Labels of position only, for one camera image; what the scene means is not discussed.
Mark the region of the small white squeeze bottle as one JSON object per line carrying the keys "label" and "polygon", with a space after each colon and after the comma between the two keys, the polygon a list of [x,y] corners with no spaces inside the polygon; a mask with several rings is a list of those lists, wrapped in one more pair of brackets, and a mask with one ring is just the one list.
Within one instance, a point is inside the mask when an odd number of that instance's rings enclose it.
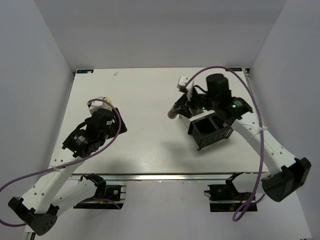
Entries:
{"label": "small white squeeze bottle", "polygon": [[109,97],[100,96],[99,99],[102,101],[99,101],[99,109],[106,109],[109,111],[112,111],[113,108],[111,107],[112,101]]}

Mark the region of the black-lid spice jar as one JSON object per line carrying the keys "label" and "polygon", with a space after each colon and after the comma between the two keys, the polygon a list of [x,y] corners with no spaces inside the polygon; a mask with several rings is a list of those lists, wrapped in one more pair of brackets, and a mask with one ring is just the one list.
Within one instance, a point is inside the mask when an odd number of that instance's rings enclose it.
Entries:
{"label": "black-lid spice jar", "polygon": [[173,106],[167,113],[169,119],[175,119],[178,115],[181,114],[182,108]]}

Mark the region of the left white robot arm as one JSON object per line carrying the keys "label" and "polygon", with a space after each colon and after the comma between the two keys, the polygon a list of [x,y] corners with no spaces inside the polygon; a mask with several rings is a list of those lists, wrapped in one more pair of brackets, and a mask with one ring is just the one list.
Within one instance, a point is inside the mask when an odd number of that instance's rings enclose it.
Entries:
{"label": "left white robot arm", "polygon": [[40,172],[39,180],[20,197],[12,197],[8,206],[38,236],[52,229],[58,217],[83,202],[107,201],[107,183],[95,173],[81,176],[77,185],[67,192],[59,191],[84,161],[110,146],[106,142],[127,131],[120,111],[100,107],[80,123],[62,143],[65,156],[51,161],[48,169]]}

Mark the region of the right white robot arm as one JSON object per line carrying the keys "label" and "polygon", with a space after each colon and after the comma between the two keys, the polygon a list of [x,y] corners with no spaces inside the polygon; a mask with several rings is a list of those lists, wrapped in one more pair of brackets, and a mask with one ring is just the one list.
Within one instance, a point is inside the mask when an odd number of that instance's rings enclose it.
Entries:
{"label": "right white robot arm", "polygon": [[286,150],[263,127],[261,118],[241,97],[232,96],[228,79],[221,73],[206,78],[207,90],[197,93],[192,80],[181,76],[177,88],[182,96],[168,112],[170,118],[177,115],[192,117],[193,110],[214,111],[223,128],[231,128],[240,134],[260,156],[260,166],[266,166],[268,175],[257,174],[254,190],[262,189],[275,202],[281,202],[304,185],[311,162],[299,159]]}

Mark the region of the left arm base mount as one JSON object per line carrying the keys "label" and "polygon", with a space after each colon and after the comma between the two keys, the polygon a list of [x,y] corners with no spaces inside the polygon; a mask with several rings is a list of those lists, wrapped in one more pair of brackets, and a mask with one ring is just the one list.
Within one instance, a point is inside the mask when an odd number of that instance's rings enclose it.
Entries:
{"label": "left arm base mount", "polygon": [[92,197],[76,204],[74,209],[89,210],[121,210],[126,199],[127,186],[124,183],[108,183],[101,176],[92,173],[82,175],[78,183],[83,180],[93,182],[95,192]]}

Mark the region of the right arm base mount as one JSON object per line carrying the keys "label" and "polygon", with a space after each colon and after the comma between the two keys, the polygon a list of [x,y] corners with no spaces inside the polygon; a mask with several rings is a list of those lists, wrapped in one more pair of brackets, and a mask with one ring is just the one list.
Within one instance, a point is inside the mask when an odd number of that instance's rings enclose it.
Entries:
{"label": "right arm base mount", "polygon": [[212,213],[234,213],[252,193],[257,174],[255,172],[233,172],[208,174],[205,178]]}

